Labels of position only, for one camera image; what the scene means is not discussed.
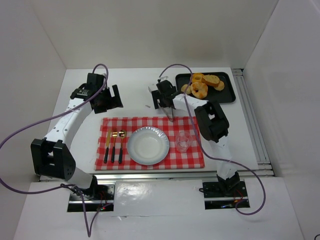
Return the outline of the metal tongs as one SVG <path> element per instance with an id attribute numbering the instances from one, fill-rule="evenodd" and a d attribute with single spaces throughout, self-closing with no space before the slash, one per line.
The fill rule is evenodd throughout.
<path id="1" fill-rule="evenodd" d="M 171 107 L 161 104 L 161 94 L 155 83 L 148 85 L 148 91 L 151 93 L 153 106 L 156 110 L 161 110 L 168 120 L 172 123 L 174 121 L 174 111 Z"/>

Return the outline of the toasted bread slice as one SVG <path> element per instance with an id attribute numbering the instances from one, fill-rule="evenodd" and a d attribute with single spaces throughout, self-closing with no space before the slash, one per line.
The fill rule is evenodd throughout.
<path id="1" fill-rule="evenodd" d="M 201 80 L 204 84 L 211 87 L 218 87 L 220 83 L 219 77 L 216 75 L 204 75 Z"/>

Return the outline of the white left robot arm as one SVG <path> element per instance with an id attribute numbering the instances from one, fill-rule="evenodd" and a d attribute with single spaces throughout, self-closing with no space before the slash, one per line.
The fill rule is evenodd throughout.
<path id="1" fill-rule="evenodd" d="M 63 116 L 42 139 L 31 143 L 35 174 L 60 179 L 77 186 L 85 195 L 102 190 L 97 178 L 77 168 L 70 147 L 84 120 L 91 114 L 123 107 L 117 85 L 107 86 L 108 74 L 88 73 L 86 83 L 76 88 Z"/>

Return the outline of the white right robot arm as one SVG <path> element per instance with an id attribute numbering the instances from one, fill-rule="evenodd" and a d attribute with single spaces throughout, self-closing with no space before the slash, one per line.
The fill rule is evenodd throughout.
<path id="1" fill-rule="evenodd" d="M 168 80 L 148 87 L 154 108 L 182 110 L 196 118 L 200 135 L 209 142 L 217 166 L 217 190 L 229 196 L 240 182 L 228 145 L 229 121 L 217 101 L 201 100 L 177 91 Z"/>

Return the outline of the glazed donut bread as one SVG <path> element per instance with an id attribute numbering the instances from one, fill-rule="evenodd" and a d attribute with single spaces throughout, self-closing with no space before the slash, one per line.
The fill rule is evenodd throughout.
<path id="1" fill-rule="evenodd" d="M 192 83 L 190 90 L 197 99 L 204 99 L 208 95 L 208 86 L 203 82 L 196 81 Z"/>

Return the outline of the small round bun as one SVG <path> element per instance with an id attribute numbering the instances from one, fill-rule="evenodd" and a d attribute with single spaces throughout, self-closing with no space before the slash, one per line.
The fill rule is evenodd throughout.
<path id="1" fill-rule="evenodd" d="M 180 91 L 183 93 L 183 94 L 186 94 L 186 95 L 190 95 L 192 93 L 191 91 L 191 87 L 188 85 L 188 84 L 184 84 Z"/>

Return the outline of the red white checkered cloth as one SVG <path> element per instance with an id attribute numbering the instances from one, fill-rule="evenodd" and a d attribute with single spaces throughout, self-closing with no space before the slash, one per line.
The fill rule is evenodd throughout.
<path id="1" fill-rule="evenodd" d="M 182 170 L 205 167 L 196 141 L 195 118 L 103 118 L 96 150 L 96 171 Z"/>

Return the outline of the clear drinking glass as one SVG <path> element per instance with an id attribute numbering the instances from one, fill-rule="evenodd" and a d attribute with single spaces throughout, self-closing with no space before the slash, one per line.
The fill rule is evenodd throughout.
<path id="1" fill-rule="evenodd" d="M 189 132 L 180 131 L 175 136 L 175 147 L 180 153 L 185 153 L 192 145 L 193 138 Z"/>

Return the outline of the white round plate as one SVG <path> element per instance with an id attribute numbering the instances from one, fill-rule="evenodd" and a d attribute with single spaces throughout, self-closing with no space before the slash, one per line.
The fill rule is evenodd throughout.
<path id="1" fill-rule="evenodd" d="M 144 126 L 130 135 L 126 149 L 133 161 L 151 166 L 166 158 L 170 150 L 170 141 L 163 130 L 154 126 Z"/>

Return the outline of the black rectangular tray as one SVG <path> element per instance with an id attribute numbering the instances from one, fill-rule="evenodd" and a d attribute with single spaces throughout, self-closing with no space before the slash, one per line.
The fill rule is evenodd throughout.
<path id="1" fill-rule="evenodd" d="M 223 83 L 224 89 L 218 91 L 213 86 L 208 86 L 207 96 L 203 100 L 217 101 L 220 104 L 233 103 L 236 100 L 236 95 L 226 72 L 203 72 L 204 75 L 217 76 Z M 180 90 L 183 85 L 188 84 L 190 80 L 190 73 L 180 73 L 175 76 L 176 88 Z"/>

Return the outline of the aluminium rail frame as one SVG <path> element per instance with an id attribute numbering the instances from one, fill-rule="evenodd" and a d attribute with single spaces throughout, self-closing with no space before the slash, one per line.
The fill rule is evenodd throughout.
<path id="1" fill-rule="evenodd" d="M 255 172 L 261 177 L 274 177 L 275 173 L 249 96 L 243 70 L 233 68 L 231 71 L 258 164 L 258 170 Z"/>

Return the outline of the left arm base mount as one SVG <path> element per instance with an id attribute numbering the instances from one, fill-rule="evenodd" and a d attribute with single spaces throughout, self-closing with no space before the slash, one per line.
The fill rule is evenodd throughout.
<path id="1" fill-rule="evenodd" d="M 88 191 L 82 189 L 85 210 L 87 212 L 96 212 L 97 210 L 100 210 L 101 212 L 113 212 L 115 188 L 116 185 L 114 183 L 102 184 L 98 186 L 97 191 L 95 191 L 93 195 L 89 195 Z M 83 212 L 82 198 L 74 187 L 71 188 L 71 193 L 69 195 L 67 212 Z"/>

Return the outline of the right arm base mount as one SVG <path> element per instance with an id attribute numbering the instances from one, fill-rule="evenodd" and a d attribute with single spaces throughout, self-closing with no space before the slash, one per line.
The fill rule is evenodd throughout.
<path id="1" fill-rule="evenodd" d="M 248 192 L 244 181 L 240 181 L 237 186 L 229 192 L 222 192 L 219 183 L 203 182 L 199 189 L 203 193 L 204 207 L 206 210 L 234 209 L 236 204 L 238 208 L 249 208 L 250 202 Z"/>

